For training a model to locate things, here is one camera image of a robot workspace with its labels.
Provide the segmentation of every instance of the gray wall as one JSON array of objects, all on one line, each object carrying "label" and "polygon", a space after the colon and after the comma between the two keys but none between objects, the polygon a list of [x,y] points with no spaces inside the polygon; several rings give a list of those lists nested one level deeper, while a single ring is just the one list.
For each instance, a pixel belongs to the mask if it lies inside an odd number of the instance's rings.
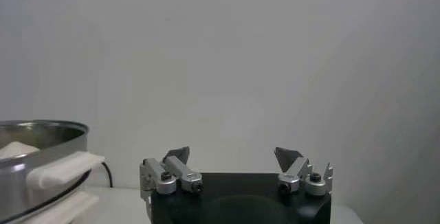
[{"label": "gray wall", "polygon": [[125,188],[169,148],[219,172],[278,172],[272,149],[295,148],[333,164],[335,201],[366,223],[438,223],[439,16],[440,0],[0,0],[0,119],[87,123]]}]

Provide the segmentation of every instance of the metal pot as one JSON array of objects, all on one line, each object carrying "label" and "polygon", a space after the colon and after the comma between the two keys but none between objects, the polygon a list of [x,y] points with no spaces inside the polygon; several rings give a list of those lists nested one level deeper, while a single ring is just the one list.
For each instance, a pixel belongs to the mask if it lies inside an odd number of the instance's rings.
[{"label": "metal pot", "polygon": [[104,161],[85,152],[88,131],[76,122],[0,122],[0,148],[21,142],[40,149],[0,159],[0,223],[32,215],[73,192],[88,171]]}]

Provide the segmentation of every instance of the bolt head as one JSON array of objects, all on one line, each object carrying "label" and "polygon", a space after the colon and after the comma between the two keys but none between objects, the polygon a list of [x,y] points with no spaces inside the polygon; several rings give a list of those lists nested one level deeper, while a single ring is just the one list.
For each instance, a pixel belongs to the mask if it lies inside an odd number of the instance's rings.
[{"label": "bolt head", "polygon": [[166,181],[166,180],[171,179],[171,177],[172,177],[171,174],[168,171],[166,171],[160,175],[160,180]]},{"label": "bolt head", "polygon": [[312,181],[314,183],[321,182],[321,175],[319,175],[319,173],[312,173],[310,175],[310,181]]},{"label": "bolt head", "polygon": [[278,192],[282,195],[287,195],[290,193],[290,185],[287,183],[282,183],[278,186]]}]

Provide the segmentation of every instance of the white table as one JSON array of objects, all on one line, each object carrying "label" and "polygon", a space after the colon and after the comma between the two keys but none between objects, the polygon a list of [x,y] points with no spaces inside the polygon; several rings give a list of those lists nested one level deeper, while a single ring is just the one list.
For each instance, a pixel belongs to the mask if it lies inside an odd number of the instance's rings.
[{"label": "white table", "polygon": [[[149,224],[145,202],[139,190],[111,189],[86,186],[85,191],[100,197],[99,202],[82,220],[89,224]],[[362,224],[350,208],[335,205],[331,213],[332,224]]]}]

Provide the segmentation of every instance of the white cloth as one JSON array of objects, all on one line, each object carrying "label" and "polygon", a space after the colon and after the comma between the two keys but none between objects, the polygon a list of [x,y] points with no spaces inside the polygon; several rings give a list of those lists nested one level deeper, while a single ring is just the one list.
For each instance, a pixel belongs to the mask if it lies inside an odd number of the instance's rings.
[{"label": "white cloth", "polygon": [[38,151],[38,148],[21,142],[11,142],[0,148],[0,159],[16,157],[17,155],[29,154]]}]

